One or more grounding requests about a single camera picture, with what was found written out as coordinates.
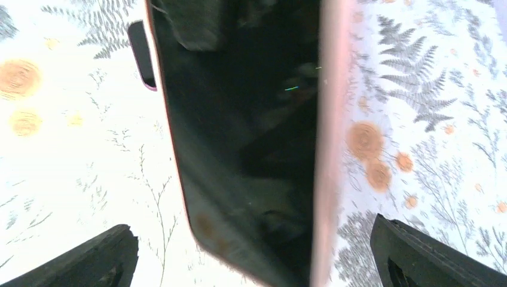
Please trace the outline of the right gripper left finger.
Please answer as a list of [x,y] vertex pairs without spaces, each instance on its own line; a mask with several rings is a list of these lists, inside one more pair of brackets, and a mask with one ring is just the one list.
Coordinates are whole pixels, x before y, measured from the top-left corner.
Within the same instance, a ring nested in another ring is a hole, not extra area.
[[129,287],[138,263],[138,238],[118,224],[4,287]]

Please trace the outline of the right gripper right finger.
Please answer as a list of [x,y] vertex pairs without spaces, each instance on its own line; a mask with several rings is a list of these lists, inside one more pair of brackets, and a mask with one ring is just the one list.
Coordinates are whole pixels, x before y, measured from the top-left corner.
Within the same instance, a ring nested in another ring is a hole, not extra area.
[[383,286],[506,286],[505,274],[380,214],[375,217],[370,247]]

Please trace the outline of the magenta smartphone black screen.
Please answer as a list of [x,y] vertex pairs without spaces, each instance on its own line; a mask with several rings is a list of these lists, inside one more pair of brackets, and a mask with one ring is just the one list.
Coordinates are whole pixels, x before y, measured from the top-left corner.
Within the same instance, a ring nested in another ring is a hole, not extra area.
[[143,21],[131,23],[127,28],[127,34],[142,82],[149,90],[156,91],[155,75]]

